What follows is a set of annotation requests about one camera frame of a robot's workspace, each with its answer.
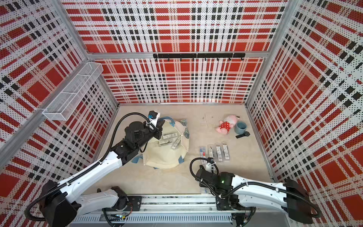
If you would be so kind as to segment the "clear case green compass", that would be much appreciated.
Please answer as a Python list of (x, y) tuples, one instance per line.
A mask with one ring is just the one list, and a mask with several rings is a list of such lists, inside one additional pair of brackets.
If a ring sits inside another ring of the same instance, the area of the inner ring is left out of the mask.
[(162, 147), (162, 146), (172, 145), (172, 143), (173, 143), (173, 140), (166, 139), (166, 140), (159, 140), (159, 141), (157, 142), (157, 145), (158, 145), (159, 147)]

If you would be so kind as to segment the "clear compass case red label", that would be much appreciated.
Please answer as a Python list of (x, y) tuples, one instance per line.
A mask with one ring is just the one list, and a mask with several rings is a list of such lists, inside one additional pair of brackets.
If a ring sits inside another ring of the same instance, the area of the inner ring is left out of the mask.
[(199, 147), (199, 153), (200, 153), (200, 157), (203, 158), (202, 161), (205, 161), (204, 159), (206, 158), (206, 147), (205, 146), (200, 146)]

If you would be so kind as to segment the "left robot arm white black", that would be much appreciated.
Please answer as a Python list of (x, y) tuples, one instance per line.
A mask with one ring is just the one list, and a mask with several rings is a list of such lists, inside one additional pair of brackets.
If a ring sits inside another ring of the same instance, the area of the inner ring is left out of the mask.
[(132, 115), (141, 116), (144, 122), (132, 122), (125, 128), (125, 137), (117, 144), (114, 139), (121, 120), (117, 123), (106, 153), (82, 171), (58, 183), (50, 180), (43, 187), (41, 195), (25, 209), (27, 219), (35, 222), (47, 222), (51, 227), (66, 227), (86, 205), (81, 202), (81, 195), (95, 182), (110, 172), (126, 165), (139, 153), (145, 151), (148, 142), (162, 136), (163, 122), (160, 113), (150, 111), (147, 116), (133, 112), (122, 117), (125, 120)]

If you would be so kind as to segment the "clear case barcode label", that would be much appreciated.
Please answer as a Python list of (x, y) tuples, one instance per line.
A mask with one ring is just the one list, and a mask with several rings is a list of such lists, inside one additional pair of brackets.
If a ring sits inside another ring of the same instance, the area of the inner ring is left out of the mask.
[(178, 136), (179, 136), (179, 134), (177, 132), (169, 133), (169, 134), (166, 134), (166, 135), (162, 135), (162, 139), (166, 140), (166, 139), (175, 138), (175, 137), (178, 137)]

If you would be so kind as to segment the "cream canvas tote bag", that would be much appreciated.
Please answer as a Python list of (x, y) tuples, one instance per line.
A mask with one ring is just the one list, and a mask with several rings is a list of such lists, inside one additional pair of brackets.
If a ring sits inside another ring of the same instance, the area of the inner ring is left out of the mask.
[(190, 133), (186, 119), (174, 120), (171, 117), (162, 117), (162, 136), (157, 140), (149, 141), (146, 151), (137, 155), (131, 162), (143, 161), (143, 165), (154, 169), (170, 169), (184, 162), (189, 151)]

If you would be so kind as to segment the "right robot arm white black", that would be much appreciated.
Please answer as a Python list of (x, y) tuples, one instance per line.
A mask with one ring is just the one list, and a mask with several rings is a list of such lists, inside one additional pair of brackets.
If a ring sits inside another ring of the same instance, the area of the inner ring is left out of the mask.
[(215, 197), (217, 210), (249, 212), (243, 218), (236, 218), (240, 227), (251, 220), (258, 208), (285, 213), (302, 224), (312, 224), (313, 219), (322, 217), (318, 205), (311, 202), (308, 192), (294, 180), (267, 183), (220, 172), (212, 158), (193, 159), (189, 170), (199, 186)]

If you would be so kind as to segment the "clear compass case gold label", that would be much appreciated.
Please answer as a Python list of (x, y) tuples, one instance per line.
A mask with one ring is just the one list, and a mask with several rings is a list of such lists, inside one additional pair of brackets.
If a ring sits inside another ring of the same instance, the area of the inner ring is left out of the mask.
[(217, 158), (215, 144), (209, 144), (209, 145), (207, 145), (207, 150), (208, 150), (208, 157), (209, 158), (212, 158), (212, 159), (216, 159)]

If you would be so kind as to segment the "clear case blue compass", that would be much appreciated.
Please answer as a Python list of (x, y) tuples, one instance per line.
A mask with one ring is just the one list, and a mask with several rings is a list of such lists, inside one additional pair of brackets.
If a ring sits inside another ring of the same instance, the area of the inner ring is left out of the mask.
[(200, 188), (200, 193), (201, 194), (209, 194), (209, 189), (207, 187), (201, 187)]

